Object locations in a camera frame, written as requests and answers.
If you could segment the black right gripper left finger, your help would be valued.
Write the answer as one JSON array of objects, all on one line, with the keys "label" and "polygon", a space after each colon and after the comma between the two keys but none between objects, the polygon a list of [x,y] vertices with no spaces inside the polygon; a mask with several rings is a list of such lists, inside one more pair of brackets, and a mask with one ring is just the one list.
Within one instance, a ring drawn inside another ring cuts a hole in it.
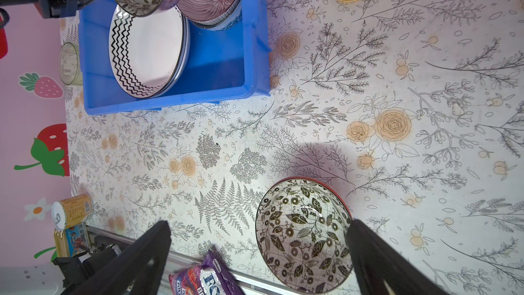
[{"label": "black right gripper left finger", "polygon": [[171,245],[167,221],[158,221],[120,254],[107,247],[81,263],[87,278],[73,294],[156,294]]}]

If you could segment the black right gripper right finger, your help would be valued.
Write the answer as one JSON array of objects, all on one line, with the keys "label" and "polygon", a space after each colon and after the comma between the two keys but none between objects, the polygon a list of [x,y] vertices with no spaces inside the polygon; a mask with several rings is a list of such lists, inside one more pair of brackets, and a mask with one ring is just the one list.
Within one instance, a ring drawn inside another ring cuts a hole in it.
[{"label": "black right gripper right finger", "polygon": [[445,294],[362,221],[349,224],[346,242],[362,294]]}]

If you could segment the black leaf pattern red bowl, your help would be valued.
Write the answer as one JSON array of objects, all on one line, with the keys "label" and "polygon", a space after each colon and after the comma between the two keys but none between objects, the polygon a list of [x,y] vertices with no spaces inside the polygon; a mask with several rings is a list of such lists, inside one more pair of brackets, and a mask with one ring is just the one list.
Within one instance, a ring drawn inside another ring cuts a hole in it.
[{"label": "black leaf pattern red bowl", "polygon": [[273,275],[302,294],[324,294],[352,272],[346,233],[352,216],[339,196],[310,178],[286,178],[263,196],[255,235]]}]

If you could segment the zigzag rim white plate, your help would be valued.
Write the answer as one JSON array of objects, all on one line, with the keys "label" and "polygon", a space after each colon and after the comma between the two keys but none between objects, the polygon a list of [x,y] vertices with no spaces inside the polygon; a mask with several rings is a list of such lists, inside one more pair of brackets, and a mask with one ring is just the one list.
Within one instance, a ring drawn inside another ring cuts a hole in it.
[{"label": "zigzag rim white plate", "polygon": [[113,75],[125,93],[162,96],[181,77],[190,51],[190,23],[178,7],[135,17],[117,7],[109,31]]}]

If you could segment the blue plastic bin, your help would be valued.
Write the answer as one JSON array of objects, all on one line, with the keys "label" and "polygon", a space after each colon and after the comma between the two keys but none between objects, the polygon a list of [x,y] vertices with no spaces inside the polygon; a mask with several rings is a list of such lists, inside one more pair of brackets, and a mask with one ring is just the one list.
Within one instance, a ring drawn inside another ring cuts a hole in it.
[{"label": "blue plastic bin", "polygon": [[114,0],[95,0],[79,12],[80,66],[90,115],[239,100],[270,91],[271,51],[267,0],[242,0],[242,19],[225,31],[192,26],[187,65],[164,95],[133,98],[117,84],[110,65],[109,32]]}]

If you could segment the purple Fox's candy bag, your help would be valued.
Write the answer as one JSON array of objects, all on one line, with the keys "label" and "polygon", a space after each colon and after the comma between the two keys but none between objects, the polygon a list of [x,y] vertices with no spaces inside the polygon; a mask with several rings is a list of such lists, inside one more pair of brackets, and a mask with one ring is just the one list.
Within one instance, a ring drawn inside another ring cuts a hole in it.
[{"label": "purple Fox's candy bag", "polygon": [[222,260],[211,250],[202,264],[193,265],[169,275],[175,295],[243,295],[233,275]]}]

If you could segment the green glass cup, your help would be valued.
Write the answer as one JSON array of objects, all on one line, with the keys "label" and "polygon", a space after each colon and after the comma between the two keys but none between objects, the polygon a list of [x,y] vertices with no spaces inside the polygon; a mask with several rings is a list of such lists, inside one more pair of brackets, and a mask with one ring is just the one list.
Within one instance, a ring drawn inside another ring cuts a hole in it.
[{"label": "green glass cup", "polygon": [[58,71],[64,85],[82,85],[79,46],[72,42],[65,42],[59,52]]}]

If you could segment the tin can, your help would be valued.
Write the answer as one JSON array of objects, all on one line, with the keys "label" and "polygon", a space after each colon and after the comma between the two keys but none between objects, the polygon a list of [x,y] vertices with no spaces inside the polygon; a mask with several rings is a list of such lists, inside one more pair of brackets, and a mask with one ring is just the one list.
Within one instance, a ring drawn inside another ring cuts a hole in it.
[{"label": "tin can", "polygon": [[85,222],[93,211],[91,196],[82,194],[54,202],[51,207],[51,216],[55,229],[62,232]]}]

